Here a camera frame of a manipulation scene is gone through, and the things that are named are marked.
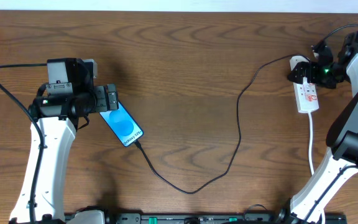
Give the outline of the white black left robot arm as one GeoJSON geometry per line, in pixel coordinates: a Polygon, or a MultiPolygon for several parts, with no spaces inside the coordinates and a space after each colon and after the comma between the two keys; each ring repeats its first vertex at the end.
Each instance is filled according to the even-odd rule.
{"type": "Polygon", "coordinates": [[[29,106],[31,149],[24,183],[10,223],[62,223],[67,162],[80,118],[118,109],[113,84],[94,85],[98,65],[93,59],[47,61],[48,82],[29,106]]]}

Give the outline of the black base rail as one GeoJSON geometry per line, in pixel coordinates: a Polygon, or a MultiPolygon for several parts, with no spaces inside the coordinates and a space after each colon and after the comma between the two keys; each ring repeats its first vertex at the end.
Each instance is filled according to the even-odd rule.
{"type": "Polygon", "coordinates": [[[280,223],[276,215],[262,207],[253,205],[243,213],[193,213],[193,214],[143,214],[116,213],[98,207],[86,207],[75,213],[66,213],[66,223],[112,223],[112,224],[215,224],[215,223],[280,223]]]}

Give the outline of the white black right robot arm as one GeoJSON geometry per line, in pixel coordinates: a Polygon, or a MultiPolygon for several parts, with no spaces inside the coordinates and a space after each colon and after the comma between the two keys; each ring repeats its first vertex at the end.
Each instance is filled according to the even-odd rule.
{"type": "Polygon", "coordinates": [[[321,223],[323,210],[337,191],[358,173],[358,31],[347,34],[336,58],[324,39],[312,47],[317,61],[293,56],[288,80],[300,87],[299,98],[312,100],[307,84],[334,89],[351,84],[352,100],[331,125],[323,161],[306,185],[290,198],[275,223],[321,223]]]}

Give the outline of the blue Galaxy smartphone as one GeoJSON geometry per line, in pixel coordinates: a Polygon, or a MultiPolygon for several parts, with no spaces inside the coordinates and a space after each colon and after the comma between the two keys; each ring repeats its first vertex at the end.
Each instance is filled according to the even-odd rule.
{"type": "Polygon", "coordinates": [[[139,140],[144,132],[121,102],[118,102],[118,106],[117,110],[100,112],[99,114],[121,144],[128,147],[139,140]]]}

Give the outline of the white power strip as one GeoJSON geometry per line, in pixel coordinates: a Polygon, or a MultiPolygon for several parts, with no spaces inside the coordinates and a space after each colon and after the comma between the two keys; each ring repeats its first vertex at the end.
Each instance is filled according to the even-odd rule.
{"type": "Polygon", "coordinates": [[[293,79],[296,107],[299,113],[311,113],[319,109],[316,86],[308,83],[306,71],[308,61],[302,56],[293,56],[290,59],[291,74],[293,79]]]}

